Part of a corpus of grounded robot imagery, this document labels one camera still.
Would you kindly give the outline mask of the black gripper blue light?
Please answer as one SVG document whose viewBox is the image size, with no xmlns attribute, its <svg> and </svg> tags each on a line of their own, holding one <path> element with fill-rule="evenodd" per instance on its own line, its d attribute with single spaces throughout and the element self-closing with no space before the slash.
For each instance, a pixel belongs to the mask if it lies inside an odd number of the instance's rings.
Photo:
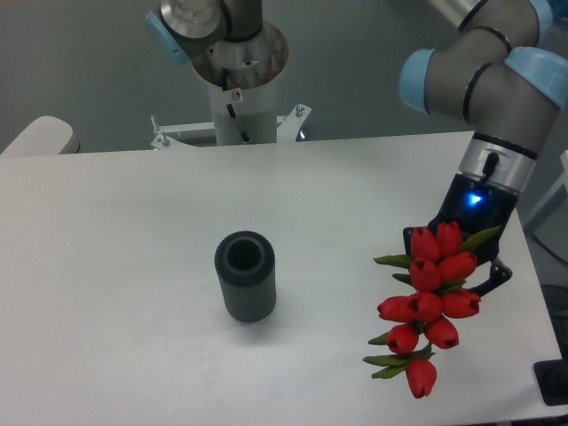
<svg viewBox="0 0 568 426">
<path fill-rule="evenodd" d="M 464 234 L 464 239 L 485 229 L 500 227 L 495 236 L 474 250 L 479 263 L 491 261 L 491 266 L 487 280 L 469 291 L 476 295 L 487 295 L 513 276 L 512 270 L 501 261 L 498 254 L 501 235 L 516 207 L 518 196 L 490 183 L 481 187 L 477 184 L 473 178 L 456 174 L 439 212 L 427 227 L 435 233 L 440 223 L 456 222 Z M 409 226 L 402 232 L 405 253 L 408 256 L 414 256 L 412 236 L 415 229 L 415 226 Z"/>
</svg>

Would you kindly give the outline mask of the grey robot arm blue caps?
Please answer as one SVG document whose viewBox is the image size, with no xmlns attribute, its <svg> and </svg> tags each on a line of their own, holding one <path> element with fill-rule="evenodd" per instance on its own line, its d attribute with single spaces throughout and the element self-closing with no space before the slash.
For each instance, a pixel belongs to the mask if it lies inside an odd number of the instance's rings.
<svg viewBox="0 0 568 426">
<path fill-rule="evenodd" d="M 429 228 L 454 221 L 469 251 L 491 265 L 483 296 L 509 280 L 499 239 L 567 101 L 567 62 L 539 48 L 564 1 L 450 1 L 460 39 L 443 51 L 412 53 L 398 92 L 409 107 L 460 118 L 474 129 L 458 173 Z M 310 110 L 275 113 L 276 83 L 288 62 L 283 34 L 258 1 L 163 1 L 146 28 L 172 62 L 191 63 L 209 89 L 221 146 L 295 142 Z"/>
</svg>

